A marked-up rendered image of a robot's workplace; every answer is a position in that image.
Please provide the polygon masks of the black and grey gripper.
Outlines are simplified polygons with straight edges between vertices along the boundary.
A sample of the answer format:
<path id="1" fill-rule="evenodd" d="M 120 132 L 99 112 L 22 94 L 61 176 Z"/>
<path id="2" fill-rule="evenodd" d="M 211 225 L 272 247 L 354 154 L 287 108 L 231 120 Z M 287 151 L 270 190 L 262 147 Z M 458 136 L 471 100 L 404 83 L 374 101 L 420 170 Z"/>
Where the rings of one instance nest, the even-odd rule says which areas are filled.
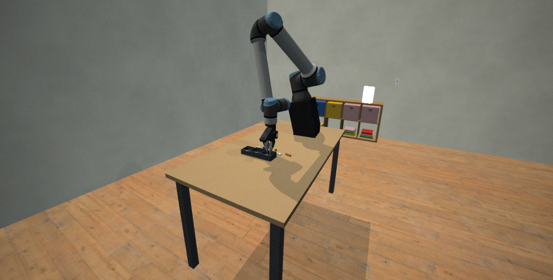
<path id="1" fill-rule="evenodd" d="M 268 140 L 266 142 L 263 142 L 264 144 L 264 147 L 265 147 L 265 150 L 267 151 L 267 153 L 270 155 L 271 154 L 271 151 L 273 150 L 273 147 L 274 147 L 274 144 L 275 144 L 275 139 L 277 139 L 277 133 L 278 131 L 276 131 L 276 124 L 273 124 L 273 125 L 268 125 L 268 124 L 265 124 L 265 126 L 267 127 L 270 127 L 273 129 L 273 132 L 271 132 L 271 135 L 270 137 L 268 138 Z M 269 143 L 270 141 L 270 143 Z M 269 148 L 270 147 L 270 148 Z M 268 151 L 268 148 L 269 148 L 269 151 Z"/>

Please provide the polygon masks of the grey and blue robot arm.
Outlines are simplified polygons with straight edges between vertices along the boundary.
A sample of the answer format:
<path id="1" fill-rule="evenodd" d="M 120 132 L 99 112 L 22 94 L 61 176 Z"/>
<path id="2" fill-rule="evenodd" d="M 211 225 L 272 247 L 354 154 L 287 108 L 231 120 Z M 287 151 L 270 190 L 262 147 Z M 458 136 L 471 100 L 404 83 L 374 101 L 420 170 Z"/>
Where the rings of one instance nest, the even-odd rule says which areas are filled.
<path id="1" fill-rule="evenodd" d="M 270 35 L 290 60 L 299 69 L 289 74 L 292 87 L 292 102 L 311 99 L 308 87 L 325 83 L 326 74 L 323 67 L 312 64 L 307 56 L 298 47 L 293 38 L 285 30 L 282 17 L 277 12 L 270 12 L 256 20 L 251 28 L 250 41 L 254 46 L 257 65 L 257 76 L 261 91 L 261 112 L 264 112 L 264 123 L 277 123 L 278 112 L 287 111 L 291 104 L 287 98 L 273 98 L 268 69 L 268 60 L 265 52 L 266 35 Z"/>

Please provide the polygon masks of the dark grey bin rack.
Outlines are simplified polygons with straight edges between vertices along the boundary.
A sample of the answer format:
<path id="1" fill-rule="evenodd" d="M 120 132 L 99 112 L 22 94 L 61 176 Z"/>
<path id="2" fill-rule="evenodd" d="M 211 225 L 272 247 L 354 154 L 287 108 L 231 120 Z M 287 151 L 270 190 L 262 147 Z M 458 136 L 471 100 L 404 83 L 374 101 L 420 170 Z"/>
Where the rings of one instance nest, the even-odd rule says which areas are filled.
<path id="1" fill-rule="evenodd" d="M 246 146 L 245 148 L 241 149 L 241 154 L 263 159 L 270 162 L 277 157 L 277 152 L 275 151 L 271 151 L 271 154 L 269 155 L 265 149 L 258 148 L 258 147 L 255 148 L 251 146 Z"/>

